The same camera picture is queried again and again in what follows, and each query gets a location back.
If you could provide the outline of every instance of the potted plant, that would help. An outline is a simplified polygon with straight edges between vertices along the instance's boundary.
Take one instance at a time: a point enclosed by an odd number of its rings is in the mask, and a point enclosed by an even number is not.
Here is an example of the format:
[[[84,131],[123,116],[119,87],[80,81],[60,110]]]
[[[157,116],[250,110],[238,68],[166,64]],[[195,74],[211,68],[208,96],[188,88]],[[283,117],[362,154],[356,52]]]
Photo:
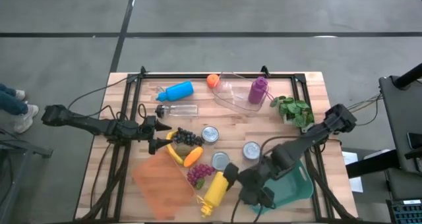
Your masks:
[[[284,123],[307,130],[314,124],[314,115],[311,108],[303,100],[295,101],[293,98],[280,96],[274,98],[270,107],[278,108],[278,113],[283,117]]]

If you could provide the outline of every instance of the green plastic tray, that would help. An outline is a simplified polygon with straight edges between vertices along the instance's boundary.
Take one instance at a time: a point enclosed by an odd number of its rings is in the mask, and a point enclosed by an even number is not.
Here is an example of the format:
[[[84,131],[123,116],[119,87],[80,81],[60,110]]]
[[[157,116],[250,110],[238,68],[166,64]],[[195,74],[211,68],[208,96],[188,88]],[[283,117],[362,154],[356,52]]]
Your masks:
[[[311,178],[301,161],[297,162],[295,168],[278,181],[273,181],[272,179],[266,181],[265,186],[274,192],[276,208],[294,201],[310,198],[314,192]],[[251,208],[258,213],[260,206],[251,206]],[[262,214],[270,210],[272,209],[263,208]]]

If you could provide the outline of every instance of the yellow bottle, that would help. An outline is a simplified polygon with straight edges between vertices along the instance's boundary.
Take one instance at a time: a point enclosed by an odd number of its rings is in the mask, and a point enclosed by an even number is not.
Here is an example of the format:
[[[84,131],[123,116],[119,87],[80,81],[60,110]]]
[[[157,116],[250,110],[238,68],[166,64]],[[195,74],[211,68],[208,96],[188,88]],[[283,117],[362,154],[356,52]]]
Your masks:
[[[210,188],[206,191],[204,199],[197,196],[200,202],[204,204],[200,209],[202,217],[211,215],[213,208],[220,205],[228,186],[229,182],[224,178],[223,173],[218,171],[211,182]]]

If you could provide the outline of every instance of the orange cap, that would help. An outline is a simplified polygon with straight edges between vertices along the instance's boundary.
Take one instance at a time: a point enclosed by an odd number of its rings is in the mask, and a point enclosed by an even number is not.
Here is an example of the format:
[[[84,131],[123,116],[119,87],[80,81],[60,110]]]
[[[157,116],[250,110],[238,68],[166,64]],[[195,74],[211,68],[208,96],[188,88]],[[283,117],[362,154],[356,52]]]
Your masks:
[[[217,74],[209,74],[206,78],[206,83],[208,84],[209,88],[214,88],[217,86],[218,80],[219,78]]]

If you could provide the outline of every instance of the clear glass bottle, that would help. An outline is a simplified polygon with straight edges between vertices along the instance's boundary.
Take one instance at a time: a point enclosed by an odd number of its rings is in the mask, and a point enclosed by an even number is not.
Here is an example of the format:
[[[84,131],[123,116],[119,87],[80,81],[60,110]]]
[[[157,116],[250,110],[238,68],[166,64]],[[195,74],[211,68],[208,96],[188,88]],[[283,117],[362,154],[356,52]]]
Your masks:
[[[197,105],[158,105],[156,114],[159,118],[166,118],[168,116],[174,117],[197,117]]]

